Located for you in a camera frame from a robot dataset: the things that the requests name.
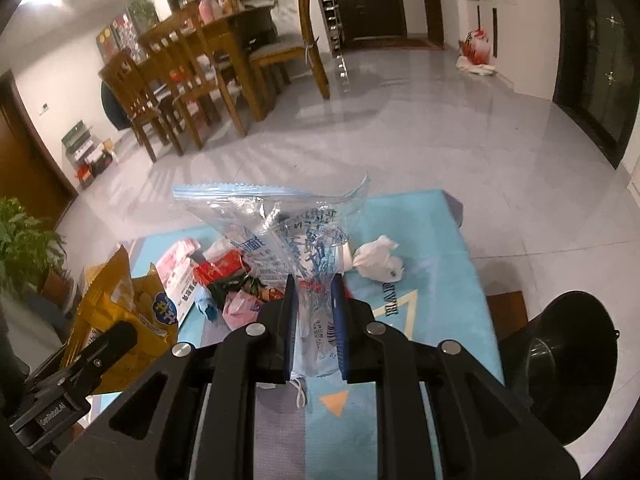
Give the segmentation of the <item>wooden dining table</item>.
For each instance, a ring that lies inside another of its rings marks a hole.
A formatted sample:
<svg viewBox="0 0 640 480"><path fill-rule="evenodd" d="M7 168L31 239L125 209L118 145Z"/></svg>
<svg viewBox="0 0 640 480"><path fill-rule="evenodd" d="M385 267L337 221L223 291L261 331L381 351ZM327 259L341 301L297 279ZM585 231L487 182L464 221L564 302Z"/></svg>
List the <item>wooden dining table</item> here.
<svg viewBox="0 0 640 480"><path fill-rule="evenodd" d="M272 6L254 6L204 24L198 3L190 3L148 30L140 37L140 44L148 55L152 55L151 40L170 36L174 31L172 23L176 22L178 31L183 34L195 56L215 52L228 56L250 111L256 122L262 122L267 117L268 108L266 99L258 90L248 56L250 40L263 39L269 42L276 38L277 29L273 24L271 10Z"/></svg>

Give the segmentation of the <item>yellow snack bag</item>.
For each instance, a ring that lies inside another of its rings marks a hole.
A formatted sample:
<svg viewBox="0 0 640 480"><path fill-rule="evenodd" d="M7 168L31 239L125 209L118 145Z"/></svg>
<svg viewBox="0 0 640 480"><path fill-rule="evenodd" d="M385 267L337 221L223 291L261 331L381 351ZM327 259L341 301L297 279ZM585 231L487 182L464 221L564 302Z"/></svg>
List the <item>yellow snack bag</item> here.
<svg viewBox="0 0 640 480"><path fill-rule="evenodd" d="M141 278L131 276L125 248L93 270L82 296L62 359L64 367L79 361L80 352L114 328L107 348L125 350L115 363L100 356L100 382L95 394L121 392L137 380L178 336L177 309L167 296L156 267Z"/></svg>

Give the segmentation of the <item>light blue play mat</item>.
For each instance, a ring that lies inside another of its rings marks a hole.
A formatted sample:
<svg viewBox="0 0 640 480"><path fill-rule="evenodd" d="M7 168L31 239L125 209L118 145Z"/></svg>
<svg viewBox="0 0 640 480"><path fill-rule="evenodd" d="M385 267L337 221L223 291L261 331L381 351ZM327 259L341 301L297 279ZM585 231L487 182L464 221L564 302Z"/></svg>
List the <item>light blue play mat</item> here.
<svg viewBox="0 0 640 480"><path fill-rule="evenodd" d="M460 341L491 373L501 370L483 289L459 228L461 204L442 191L366 198L349 242L386 235L399 244L402 279L381 283L355 271L347 289L376 320L408 338ZM297 376L299 387L257 388L240 479L373 479L380 437L372 384L349 385L337 370Z"/></svg>

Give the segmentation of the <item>black round trash bin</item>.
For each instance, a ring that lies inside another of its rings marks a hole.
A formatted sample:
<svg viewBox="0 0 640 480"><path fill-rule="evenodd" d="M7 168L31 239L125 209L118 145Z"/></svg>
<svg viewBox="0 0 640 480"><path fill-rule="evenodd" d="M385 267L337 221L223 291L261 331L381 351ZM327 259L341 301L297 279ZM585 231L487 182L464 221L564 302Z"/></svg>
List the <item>black round trash bin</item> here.
<svg viewBox="0 0 640 480"><path fill-rule="evenodd" d="M589 292L570 290L499 342L504 385L568 445L597 420L617 368L612 318Z"/></svg>

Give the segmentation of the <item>wooden chair at table end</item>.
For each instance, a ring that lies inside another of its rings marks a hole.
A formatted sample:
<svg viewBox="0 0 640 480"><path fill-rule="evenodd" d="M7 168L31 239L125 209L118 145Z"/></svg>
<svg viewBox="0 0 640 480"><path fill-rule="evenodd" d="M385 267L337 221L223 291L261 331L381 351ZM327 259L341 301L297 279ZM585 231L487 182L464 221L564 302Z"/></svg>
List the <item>wooden chair at table end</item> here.
<svg viewBox="0 0 640 480"><path fill-rule="evenodd" d="M296 60L296 58L302 58L310 67L322 98L328 100L331 96L329 79L326 76L317 44L318 38L314 36L314 30L311 25L310 0L297 0L297 7L300 33L283 36L273 44L260 47L248 57L257 89L264 101L266 110L273 108L273 102L264 70L271 66Z"/></svg>

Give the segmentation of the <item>crumpled white tissue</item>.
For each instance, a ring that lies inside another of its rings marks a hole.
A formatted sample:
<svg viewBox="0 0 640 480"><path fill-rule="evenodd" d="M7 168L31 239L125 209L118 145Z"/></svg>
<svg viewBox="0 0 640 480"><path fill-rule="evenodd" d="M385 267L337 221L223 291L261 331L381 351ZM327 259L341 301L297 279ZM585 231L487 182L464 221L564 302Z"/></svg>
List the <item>crumpled white tissue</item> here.
<svg viewBox="0 0 640 480"><path fill-rule="evenodd" d="M404 263L394 255L399 244L386 235L361 245L352 258L352 265L363 278L381 283L396 283L404 274Z"/></svg>

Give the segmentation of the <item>metal step ladder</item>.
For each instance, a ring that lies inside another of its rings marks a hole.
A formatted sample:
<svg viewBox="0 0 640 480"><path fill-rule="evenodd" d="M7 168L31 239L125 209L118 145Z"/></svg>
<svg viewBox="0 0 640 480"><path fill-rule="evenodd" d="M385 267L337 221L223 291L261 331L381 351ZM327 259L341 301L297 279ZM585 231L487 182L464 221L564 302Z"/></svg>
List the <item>metal step ladder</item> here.
<svg viewBox="0 0 640 480"><path fill-rule="evenodd" d="M338 80L343 87L347 87L349 83L349 74L342 52L344 30L340 7L338 6L337 0L321 0L321 5L324 21L326 22L326 33L328 34L331 53L336 62Z"/></svg>

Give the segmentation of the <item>brown wooden door left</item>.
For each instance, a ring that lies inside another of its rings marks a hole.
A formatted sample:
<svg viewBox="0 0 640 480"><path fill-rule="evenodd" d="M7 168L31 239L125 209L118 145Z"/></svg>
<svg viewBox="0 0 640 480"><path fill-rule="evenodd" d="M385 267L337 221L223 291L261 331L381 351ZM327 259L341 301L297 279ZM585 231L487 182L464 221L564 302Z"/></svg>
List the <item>brown wooden door left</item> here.
<svg viewBox="0 0 640 480"><path fill-rule="evenodd" d="M1 196L17 198L31 216L55 230L78 192L40 138L13 73L1 75Z"/></svg>

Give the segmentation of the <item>clear blue zip plastic bag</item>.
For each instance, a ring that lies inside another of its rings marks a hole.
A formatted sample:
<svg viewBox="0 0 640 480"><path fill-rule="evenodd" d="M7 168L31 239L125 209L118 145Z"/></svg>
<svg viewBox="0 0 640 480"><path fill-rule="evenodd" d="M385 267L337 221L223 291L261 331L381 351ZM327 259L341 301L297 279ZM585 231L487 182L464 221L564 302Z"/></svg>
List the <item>clear blue zip plastic bag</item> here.
<svg viewBox="0 0 640 480"><path fill-rule="evenodd" d="M257 184L177 185L174 199L244 257L258 280L298 299L293 373L318 377L338 367L331 281L345 272L344 249L370 186L363 178L342 195Z"/></svg>

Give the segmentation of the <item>pink white printed wrapper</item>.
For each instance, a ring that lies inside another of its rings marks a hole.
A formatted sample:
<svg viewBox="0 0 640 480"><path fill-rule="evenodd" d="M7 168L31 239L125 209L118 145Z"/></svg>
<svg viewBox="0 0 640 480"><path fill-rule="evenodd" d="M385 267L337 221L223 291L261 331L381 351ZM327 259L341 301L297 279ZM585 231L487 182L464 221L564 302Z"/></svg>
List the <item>pink white printed wrapper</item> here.
<svg viewBox="0 0 640 480"><path fill-rule="evenodd" d="M196 263L191 256L200 248L201 244L194 238L177 240L155 265L165 292L176 307L179 325L183 323L193 304L192 296L198 282L193 274Z"/></svg>

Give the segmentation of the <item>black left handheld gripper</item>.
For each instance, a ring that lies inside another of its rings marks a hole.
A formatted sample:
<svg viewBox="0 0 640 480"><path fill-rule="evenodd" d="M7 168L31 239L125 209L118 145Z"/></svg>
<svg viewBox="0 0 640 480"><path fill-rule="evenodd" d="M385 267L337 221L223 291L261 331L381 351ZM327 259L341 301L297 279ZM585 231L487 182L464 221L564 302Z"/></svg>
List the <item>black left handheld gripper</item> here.
<svg viewBox="0 0 640 480"><path fill-rule="evenodd" d="M81 350L69 366L53 368L64 352L58 350L32 376L2 374L2 425L36 463L52 465L61 453L55 440L88 414L88 396L136 343L134 326L120 321Z"/></svg>

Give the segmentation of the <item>red white bag on floor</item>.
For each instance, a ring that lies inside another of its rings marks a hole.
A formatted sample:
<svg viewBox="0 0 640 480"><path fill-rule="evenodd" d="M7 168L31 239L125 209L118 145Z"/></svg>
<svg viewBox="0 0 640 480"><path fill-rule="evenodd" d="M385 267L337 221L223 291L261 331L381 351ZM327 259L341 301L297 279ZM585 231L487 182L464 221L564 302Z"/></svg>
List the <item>red white bag on floor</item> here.
<svg viewBox="0 0 640 480"><path fill-rule="evenodd" d="M459 42L460 55L456 67L460 72L492 76L496 69L490 62L491 44L483 29L478 28L468 33L465 40Z"/></svg>

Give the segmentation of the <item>blue crumpled wrapper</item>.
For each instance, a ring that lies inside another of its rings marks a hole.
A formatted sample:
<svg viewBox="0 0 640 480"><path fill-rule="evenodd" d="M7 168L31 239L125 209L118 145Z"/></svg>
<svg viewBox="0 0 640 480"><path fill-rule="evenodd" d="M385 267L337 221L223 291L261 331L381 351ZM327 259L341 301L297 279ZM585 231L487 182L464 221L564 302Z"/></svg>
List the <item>blue crumpled wrapper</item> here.
<svg viewBox="0 0 640 480"><path fill-rule="evenodd" d="M194 304L201 314L209 320L209 322L216 321L219 311L216 301L208 288L202 285L196 286L196 289L194 290Z"/></svg>

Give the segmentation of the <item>white wall cabinet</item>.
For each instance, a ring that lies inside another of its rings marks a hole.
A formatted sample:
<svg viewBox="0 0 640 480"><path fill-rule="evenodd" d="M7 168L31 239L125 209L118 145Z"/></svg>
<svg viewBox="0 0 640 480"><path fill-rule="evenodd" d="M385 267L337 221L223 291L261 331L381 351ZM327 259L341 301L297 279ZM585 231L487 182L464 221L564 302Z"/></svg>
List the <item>white wall cabinet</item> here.
<svg viewBox="0 0 640 480"><path fill-rule="evenodd" d="M513 91L550 100L560 55L560 0L463 0L466 29L490 42L490 64Z"/></svg>

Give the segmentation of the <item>green potted plant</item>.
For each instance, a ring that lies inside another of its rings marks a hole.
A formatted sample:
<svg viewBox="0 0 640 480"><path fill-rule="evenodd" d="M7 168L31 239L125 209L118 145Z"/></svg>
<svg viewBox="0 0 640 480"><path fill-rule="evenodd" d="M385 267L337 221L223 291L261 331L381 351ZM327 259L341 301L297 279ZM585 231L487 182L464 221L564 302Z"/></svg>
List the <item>green potted plant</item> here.
<svg viewBox="0 0 640 480"><path fill-rule="evenodd" d="M64 275L66 251L57 232L46 229L15 197L1 197L1 290L14 297L26 285L39 288L50 271Z"/></svg>

